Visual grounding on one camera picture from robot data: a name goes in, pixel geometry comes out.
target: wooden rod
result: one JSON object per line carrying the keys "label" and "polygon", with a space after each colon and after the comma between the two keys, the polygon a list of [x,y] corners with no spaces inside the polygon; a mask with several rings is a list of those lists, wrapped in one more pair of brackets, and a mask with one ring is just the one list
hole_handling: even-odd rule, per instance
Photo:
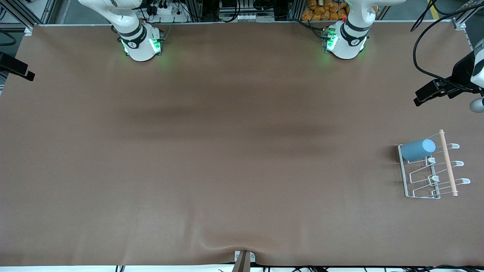
{"label": "wooden rod", "polygon": [[452,171],[451,159],[449,157],[449,150],[447,149],[447,142],[445,141],[444,130],[439,130],[440,142],[442,144],[442,151],[444,153],[445,166],[447,167],[447,174],[449,175],[449,181],[452,189],[452,196],[457,196],[457,186],[455,185],[454,172]]}

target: brown table surface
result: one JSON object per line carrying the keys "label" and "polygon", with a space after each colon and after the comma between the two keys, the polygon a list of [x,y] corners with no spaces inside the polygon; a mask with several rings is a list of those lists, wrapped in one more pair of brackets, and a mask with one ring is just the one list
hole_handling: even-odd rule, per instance
{"label": "brown table surface", "polygon": [[[484,265],[475,95],[415,107],[410,23],[353,60],[298,24],[174,26],[137,63],[109,27],[35,27],[1,96],[0,265]],[[422,66],[470,51],[451,23]],[[393,146],[458,142],[459,197],[404,196]]]}

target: blue cup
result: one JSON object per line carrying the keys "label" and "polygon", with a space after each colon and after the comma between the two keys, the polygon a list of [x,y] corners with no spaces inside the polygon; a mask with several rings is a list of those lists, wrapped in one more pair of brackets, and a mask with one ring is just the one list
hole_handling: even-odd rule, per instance
{"label": "blue cup", "polygon": [[430,139],[417,140],[402,145],[400,150],[404,159],[415,161],[430,156],[435,151],[435,143]]}

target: wire dish rack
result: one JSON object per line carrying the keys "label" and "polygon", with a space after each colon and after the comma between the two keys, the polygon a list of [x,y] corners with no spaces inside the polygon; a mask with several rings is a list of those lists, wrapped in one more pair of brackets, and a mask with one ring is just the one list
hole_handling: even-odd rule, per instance
{"label": "wire dish rack", "polygon": [[[439,133],[427,139],[434,142],[440,140],[440,146],[437,146],[435,152],[430,156],[416,161],[405,160],[402,157],[402,145],[398,145],[405,196],[433,199],[438,199],[446,194],[458,196],[457,185],[470,183],[469,179],[454,179],[453,168],[464,166],[464,162],[451,161],[449,150],[459,149],[460,145],[447,144],[443,130],[439,130]],[[447,179],[441,180],[440,176],[446,176]]]}

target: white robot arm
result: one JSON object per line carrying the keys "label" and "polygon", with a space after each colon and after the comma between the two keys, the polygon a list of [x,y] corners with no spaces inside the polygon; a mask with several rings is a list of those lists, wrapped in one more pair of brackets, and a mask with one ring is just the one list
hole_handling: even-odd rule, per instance
{"label": "white robot arm", "polygon": [[146,61],[161,52],[160,30],[141,23],[132,10],[142,0],[79,0],[106,18],[121,36],[124,51],[136,61]]}
{"label": "white robot arm", "polygon": [[469,92],[483,96],[470,103],[471,111],[484,112],[484,39],[477,43],[474,51],[454,65],[452,75],[446,78],[446,81],[436,78],[418,89],[415,92],[417,98],[413,100],[415,105],[420,106],[429,100],[442,96],[452,99],[461,93]]}
{"label": "white robot arm", "polygon": [[346,21],[337,21],[329,28],[335,29],[335,36],[326,49],[335,56],[349,60],[363,50],[366,34],[376,18],[373,5],[391,6],[406,0],[347,0],[350,12]]}

